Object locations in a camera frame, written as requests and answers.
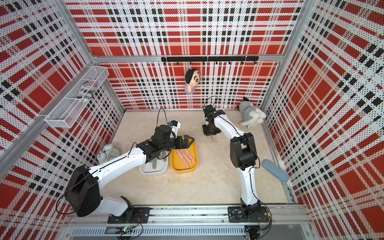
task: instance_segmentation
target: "white wire basket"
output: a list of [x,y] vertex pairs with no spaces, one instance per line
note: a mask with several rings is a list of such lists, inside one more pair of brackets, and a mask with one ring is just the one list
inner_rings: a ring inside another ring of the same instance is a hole
[[[45,118],[51,127],[71,128],[89,101],[94,99],[95,92],[109,75],[106,67],[92,66],[88,68],[80,81]],[[82,96],[79,96],[79,91],[84,89],[83,84],[86,81],[92,87],[84,90]]]

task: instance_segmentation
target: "plastic bin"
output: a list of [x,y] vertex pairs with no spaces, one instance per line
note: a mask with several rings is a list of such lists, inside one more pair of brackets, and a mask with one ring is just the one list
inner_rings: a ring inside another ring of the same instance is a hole
[[196,170],[197,165],[199,164],[199,159],[197,158],[197,150],[196,150],[196,144],[192,143],[192,145],[188,148],[188,152],[192,155],[192,157],[195,159],[195,162],[189,162],[189,168],[185,167],[185,164],[183,163],[183,160],[179,157],[176,151],[172,151],[170,154],[170,162],[172,169],[177,173],[187,173],[187,172],[193,172]]
[[[161,152],[159,158],[163,158],[168,154],[167,151]],[[140,165],[139,170],[144,175],[159,176],[163,175],[168,169],[168,158],[166,159],[154,159],[156,161],[156,167],[153,168],[153,162],[147,162],[146,164]]]

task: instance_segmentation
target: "cartoon face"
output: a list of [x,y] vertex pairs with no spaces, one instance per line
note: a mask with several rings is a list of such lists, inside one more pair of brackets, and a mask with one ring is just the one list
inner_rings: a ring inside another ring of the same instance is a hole
[[194,71],[191,82],[188,85],[191,87],[196,87],[199,81],[200,81],[200,72]]

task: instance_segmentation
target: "white tray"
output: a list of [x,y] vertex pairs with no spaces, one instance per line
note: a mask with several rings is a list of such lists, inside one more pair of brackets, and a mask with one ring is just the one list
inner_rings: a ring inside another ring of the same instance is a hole
[[[162,152],[159,158],[165,157],[167,154],[168,153],[166,151]],[[165,160],[166,161],[164,161],[164,159],[154,159],[153,161],[156,161],[156,168],[153,168],[152,162],[147,162],[146,164],[140,165],[140,172],[144,175],[150,176],[163,175],[168,169],[168,157]]]

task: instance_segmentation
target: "alarm clock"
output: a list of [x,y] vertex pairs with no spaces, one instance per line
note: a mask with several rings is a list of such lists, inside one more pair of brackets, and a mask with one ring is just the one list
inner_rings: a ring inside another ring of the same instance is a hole
[[113,148],[112,144],[105,145],[102,150],[97,154],[97,160],[99,164],[103,164],[109,160],[112,160],[120,156],[119,150]]

